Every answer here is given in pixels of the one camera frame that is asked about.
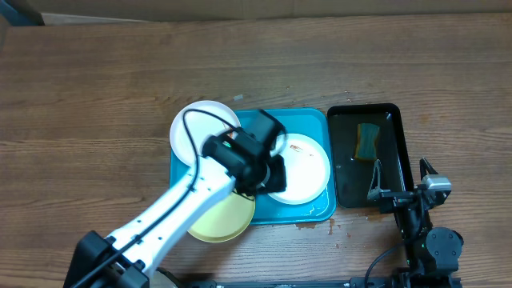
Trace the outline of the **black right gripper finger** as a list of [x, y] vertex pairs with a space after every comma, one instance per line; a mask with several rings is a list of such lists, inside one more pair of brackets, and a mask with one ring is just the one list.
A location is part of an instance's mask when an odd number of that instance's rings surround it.
[[428, 174], [438, 174], [436, 169], [432, 167], [426, 158], [421, 158], [419, 160], [419, 171], [421, 178], [424, 178]]
[[382, 188], [382, 164], [379, 159], [374, 162], [373, 176], [367, 193], [368, 200], [378, 200], [384, 192]]

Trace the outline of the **white plate with sauce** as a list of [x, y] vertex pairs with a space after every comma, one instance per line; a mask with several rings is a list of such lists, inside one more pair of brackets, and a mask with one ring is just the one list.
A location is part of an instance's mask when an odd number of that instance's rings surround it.
[[270, 193], [273, 199], [288, 205], [300, 205], [315, 200], [330, 179], [330, 160], [323, 147], [303, 134], [281, 134], [271, 156], [284, 159], [286, 188]]

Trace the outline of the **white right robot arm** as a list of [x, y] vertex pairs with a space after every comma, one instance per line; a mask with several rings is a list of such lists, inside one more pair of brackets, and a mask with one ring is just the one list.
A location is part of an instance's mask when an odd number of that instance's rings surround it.
[[[455, 230], [434, 227], [429, 210], [440, 206], [452, 191], [450, 180], [439, 174], [422, 158], [419, 161], [421, 183], [412, 191], [393, 192], [382, 188], [383, 168], [374, 162], [367, 199], [378, 205], [382, 214], [393, 214], [402, 240], [376, 257], [367, 269], [364, 287], [439, 287], [462, 286], [452, 273], [459, 268], [463, 237]], [[397, 268], [388, 278], [372, 278], [373, 268], [386, 256], [404, 249], [407, 267]]]

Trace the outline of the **yellow plate with sauce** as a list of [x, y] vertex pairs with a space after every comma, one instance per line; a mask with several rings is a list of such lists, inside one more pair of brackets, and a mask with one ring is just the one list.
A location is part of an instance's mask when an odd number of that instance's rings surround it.
[[226, 242], [239, 236], [250, 224], [255, 212], [255, 197], [232, 192], [210, 208], [188, 229], [203, 242]]

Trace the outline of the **green and yellow sponge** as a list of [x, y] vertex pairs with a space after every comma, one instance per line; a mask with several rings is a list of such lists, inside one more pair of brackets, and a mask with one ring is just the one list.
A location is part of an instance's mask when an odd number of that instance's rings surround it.
[[377, 143], [380, 127], [372, 123], [358, 124], [357, 143], [354, 158], [359, 161], [377, 159]]

